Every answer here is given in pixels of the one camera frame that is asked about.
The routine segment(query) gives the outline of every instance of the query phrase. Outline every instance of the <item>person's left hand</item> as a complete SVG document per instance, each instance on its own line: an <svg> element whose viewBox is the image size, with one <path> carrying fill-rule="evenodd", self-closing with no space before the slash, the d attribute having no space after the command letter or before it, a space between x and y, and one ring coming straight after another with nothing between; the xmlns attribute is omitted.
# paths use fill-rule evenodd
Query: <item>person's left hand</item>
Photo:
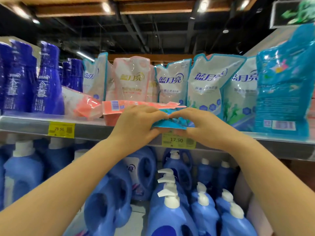
<svg viewBox="0 0 315 236"><path fill-rule="evenodd" d="M127 107L120 115L112 133L107 138L129 155L147 145L160 133L168 132L167 128L153 128L152 124L168 119L168 115L159 109L147 105Z"/></svg>

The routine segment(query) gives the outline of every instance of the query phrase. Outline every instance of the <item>forearm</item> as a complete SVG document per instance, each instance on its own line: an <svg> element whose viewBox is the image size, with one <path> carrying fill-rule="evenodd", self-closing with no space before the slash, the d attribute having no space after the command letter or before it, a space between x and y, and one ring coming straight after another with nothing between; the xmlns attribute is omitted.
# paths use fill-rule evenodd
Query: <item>forearm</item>
<svg viewBox="0 0 315 236"><path fill-rule="evenodd" d="M315 193L256 140L230 149L277 236L314 235Z"/></svg>
<svg viewBox="0 0 315 236"><path fill-rule="evenodd" d="M62 235L104 175L124 157L103 140L0 213L2 235Z"/></svg>

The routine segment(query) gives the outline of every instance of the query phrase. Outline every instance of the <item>yellow price tag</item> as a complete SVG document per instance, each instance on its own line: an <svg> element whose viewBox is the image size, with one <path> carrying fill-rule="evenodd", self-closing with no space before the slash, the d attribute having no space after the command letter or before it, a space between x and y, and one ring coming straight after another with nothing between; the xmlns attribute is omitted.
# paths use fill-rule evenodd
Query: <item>yellow price tag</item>
<svg viewBox="0 0 315 236"><path fill-rule="evenodd" d="M74 138L75 123L50 122L48 136L60 138Z"/></svg>
<svg viewBox="0 0 315 236"><path fill-rule="evenodd" d="M162 146L168 148L195 149L196 141L191 138L184 138L171 132L162 134Z"/></svg>

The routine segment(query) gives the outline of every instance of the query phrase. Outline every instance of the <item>person's right hand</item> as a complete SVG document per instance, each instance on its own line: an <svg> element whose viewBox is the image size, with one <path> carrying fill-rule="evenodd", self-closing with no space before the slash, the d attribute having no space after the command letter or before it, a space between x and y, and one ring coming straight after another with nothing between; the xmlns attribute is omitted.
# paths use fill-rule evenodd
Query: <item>person's right hand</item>
<svg viewBox="0 0 315 236"><path fill-rule="evenodd" d="M172 132L182 137L192 138L210 148L229 152L231 146L249 138L208 111L185 108L169 115L169 118L179 117L191 120L195 127L187 127L187 130L172 129Z"/></svg>

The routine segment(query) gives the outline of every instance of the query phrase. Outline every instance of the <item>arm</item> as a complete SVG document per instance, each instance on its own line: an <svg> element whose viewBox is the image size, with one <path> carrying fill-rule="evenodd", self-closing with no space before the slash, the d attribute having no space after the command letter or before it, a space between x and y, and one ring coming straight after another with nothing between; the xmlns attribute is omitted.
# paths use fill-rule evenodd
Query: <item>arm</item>
<svg viewBox="0 0 315 236"><path fill-rule="evenodd" d="M169 117L195 124L175 134L235 158L277 236L314 235L315 193L260 143L207 111L186 108Z"/></svg>
<svg viewBox="0 0 315 236"><path fill-rule="evenodd" d="M104 175L164 131L150 129L163 118L153 107L126 109L106 140L0 213L1 235L62 235Z"/></svg>

